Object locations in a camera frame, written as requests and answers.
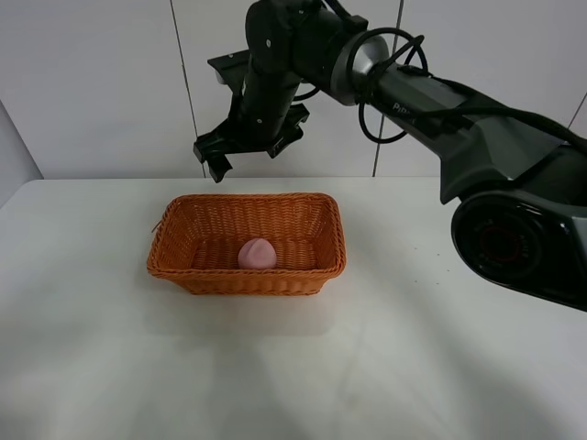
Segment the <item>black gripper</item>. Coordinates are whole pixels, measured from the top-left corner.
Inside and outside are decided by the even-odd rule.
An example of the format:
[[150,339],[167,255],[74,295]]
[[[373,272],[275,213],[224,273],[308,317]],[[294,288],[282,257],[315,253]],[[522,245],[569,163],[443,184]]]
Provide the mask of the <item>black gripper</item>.
[[235,148],[267,148],[271,159],[300,140],[300,128],[309,117],[294,97],[300,78],[290,72],[269,73],[247,50],[207,61],[232,92],[228,117],[212,131],[198,135],[194,155],[207,164],[208,174],[220,183],[232,165],[227,159]]

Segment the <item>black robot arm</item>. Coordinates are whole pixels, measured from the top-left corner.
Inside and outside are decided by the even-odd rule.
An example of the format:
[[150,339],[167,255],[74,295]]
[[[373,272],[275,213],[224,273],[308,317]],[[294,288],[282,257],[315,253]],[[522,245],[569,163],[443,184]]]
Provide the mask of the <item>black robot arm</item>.
[[440,200],[461,259],[482,278],[586,307],[586,141],[429,69],[422,38],[370,28],[336,1],[258,1],[247,48],[211,60],[232,94],[228,117],[194,142],[220,182],[229,156],[271,157],[299,140],[309,83],[343,105],[372,106],[440,160]]

